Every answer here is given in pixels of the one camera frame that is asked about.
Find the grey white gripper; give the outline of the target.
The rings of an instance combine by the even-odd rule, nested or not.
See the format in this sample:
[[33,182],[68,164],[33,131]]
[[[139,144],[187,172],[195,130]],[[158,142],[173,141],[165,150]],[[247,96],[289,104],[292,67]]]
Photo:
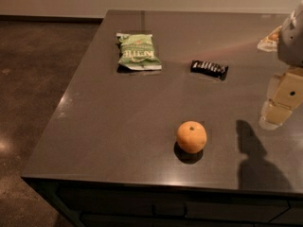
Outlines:
[[[282,24],[277,54],[281,61],[291,66],[303,66],[303,1]],[[264,130],[274,131],[302,102],[303,77],[294,73],[275,74],[270,79],[258,124]]]

